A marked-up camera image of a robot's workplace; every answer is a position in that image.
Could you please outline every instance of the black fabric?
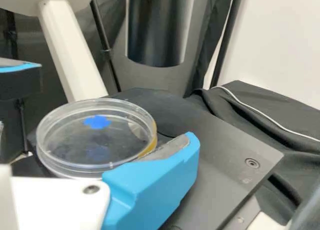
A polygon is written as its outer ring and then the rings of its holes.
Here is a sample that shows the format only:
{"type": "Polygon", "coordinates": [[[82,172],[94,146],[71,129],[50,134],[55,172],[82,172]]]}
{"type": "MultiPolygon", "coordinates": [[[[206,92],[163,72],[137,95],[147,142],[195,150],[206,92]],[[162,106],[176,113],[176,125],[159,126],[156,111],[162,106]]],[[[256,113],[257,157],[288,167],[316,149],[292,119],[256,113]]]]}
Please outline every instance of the black fabric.
{"type": "MultiPolygon", "coordinates": [[[[320,111],[280,94],[240,81],[225,85],[240,101],[262,111],[290,130],[320,139],[320,111]]],[[[284,153],[269,183],[298,206],[320,173],[320,143],[288,133],[236,102],[222,89],[196,90],[189,101],[203,100],[213,115],[284,153]]]]}
{"type": "Polygon", "coordinates": [[[199,54],[195,59],[186,96],[189,96],[194,89],[203,87],[204,77],[222,35],[230,4],[231,0],[208,0],[207,2],[198,44],[199,54]]]}

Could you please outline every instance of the clear plastic petri dish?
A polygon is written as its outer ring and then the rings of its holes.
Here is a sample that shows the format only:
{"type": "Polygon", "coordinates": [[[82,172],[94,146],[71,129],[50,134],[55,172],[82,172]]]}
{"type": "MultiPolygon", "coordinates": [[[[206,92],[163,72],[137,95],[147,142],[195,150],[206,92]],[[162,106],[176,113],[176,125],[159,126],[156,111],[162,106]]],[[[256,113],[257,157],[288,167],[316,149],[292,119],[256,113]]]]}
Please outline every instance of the clear plastic petri dish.
{"type": "Polygon", "coordinates": [[[102,98],[53,110],[39,123],[36,139],[39,159],[58,177],[101,179],[154,150],[157,127],[141,107],[102,98]]]}

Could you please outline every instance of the black cloth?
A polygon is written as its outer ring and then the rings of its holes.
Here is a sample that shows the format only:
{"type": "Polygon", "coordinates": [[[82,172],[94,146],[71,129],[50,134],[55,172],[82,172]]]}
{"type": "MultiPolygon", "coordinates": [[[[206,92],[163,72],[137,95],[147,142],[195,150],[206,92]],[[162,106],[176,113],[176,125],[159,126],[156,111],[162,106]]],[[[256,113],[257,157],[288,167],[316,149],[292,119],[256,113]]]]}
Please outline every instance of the black cloth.
{"type": "MultiPolygon", "coordinates": [[[[284,127],[320,139],[320,111],[240,81],[226,84],[225,87],[240,101],[260,110],[284,127]]],[[[265,189],[264,193],[261,190],[257,193],[260,202],[265,202],[268,198],[269,215],[272,216],[274,211],[270,204],[275,205],[279,201],[272,196],[275,189],[286,196],[282,198],[285,201],[282,208],[289,210],[286,215],[309,196],[320,173],[319,142],[282,130],[265,117],[239,104],[219,88],[196,90],[187,100],[284,153],[274,174],[262,187],[265,189]]]]}

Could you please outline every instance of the screw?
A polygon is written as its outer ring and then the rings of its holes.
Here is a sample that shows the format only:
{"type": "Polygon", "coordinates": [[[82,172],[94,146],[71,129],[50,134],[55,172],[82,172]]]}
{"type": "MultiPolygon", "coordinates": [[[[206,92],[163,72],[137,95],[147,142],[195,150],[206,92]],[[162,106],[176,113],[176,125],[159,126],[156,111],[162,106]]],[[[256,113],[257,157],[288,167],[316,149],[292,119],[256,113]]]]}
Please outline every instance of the screw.
{"type": "Polygon", "coordinates": [[[88,187],[86,187],[83,192],[85,194],[95,194],[96,192],[98,192],[100,190],[99,186],[96,185],[90,185],[88,187]]]}
{"type": "Polygon", "coordinates": [[[255,159],[246,159],[246,160],[245,160],[245,163],[246,163],[249,167],[251,167],[251,168],[253,168],[253,169],[258,169],[258,168],[260,168],[260,163],[259,163],[257,160],[255,160],[255,159]]]}

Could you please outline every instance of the metal rod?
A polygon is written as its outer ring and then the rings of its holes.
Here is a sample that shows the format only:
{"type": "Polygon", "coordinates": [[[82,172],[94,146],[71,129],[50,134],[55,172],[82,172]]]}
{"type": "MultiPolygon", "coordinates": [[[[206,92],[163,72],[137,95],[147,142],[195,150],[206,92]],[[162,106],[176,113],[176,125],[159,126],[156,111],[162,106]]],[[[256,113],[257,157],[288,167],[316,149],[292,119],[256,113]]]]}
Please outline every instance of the metal rod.
{"type": "Polygon", "coordinates": [[[210,88],[214,87],[217,85],[220,74],[221,74],[221,68],[226,56],[226,52],[227,52],[227,48],[229,45],[229,41],[230,41],[230,37],[232,34],[232,31],[234,29],[234,24],[237,18],[237,13],[239,10],[239,6],[240,6],[241,0],[233,0],[231,8],[230,8],[230,13],[229,13],[229,17],[225,26],[225,32],[224,32],[224,36],[222,38],[222,42],[221,42],[221,47],[220,47],[220,51],[218,54],[218,58],[215,64],[215,68],[214,68],[214,72],[213,72],[213,76],[211,79],[211,84],[210,84],[210,88]]]}
{"type": "Polygon", "coordinates": [[[100,40],[101,40],[102,50],[106,54],[107,61],[108,61],[108,64],[109,64],[109,67],[110,67],[110,70],[111,70],[112,77],[114,79],[115,86],[117,88],[117,91],[121,92],[121,87],[120,87],[120,84],[119,84],[119,80],[118,80],[114,65],[112,63],[112,60],[111,60],[111,55],[110,55],[111,47],[110,47],[110,44],[109,44],[109,41],[108,41],[108,37],[106,36],[107,34],[106,34],[106,31],[105,31],[105,27],[103,25],[103,21],[102,21],[102,18],[101,18],[101,14],[100,14],[100,10],[99,10],[99,6],[98,6],[97,0],[91,0],[90,7],[91,7],[91,10],[92,10],[92,13],[93,13],[94,21],[95,21],[95,24],[96,24],[96,29],[98,31],[98,34],[99,34],[99,37],[100,37],[100,40]]]}
{"type": "Polygon", "coordinates": [[[25,124],[25,103],[23,99],[17,100],[17,106],[20,112],[20,119],[21,119],[21,128],[22,128],[22,136],[23,136],[23,153],[28,154],[28,140],[27,140],[27,132],[26,132],[26,124],[25,124]]]}

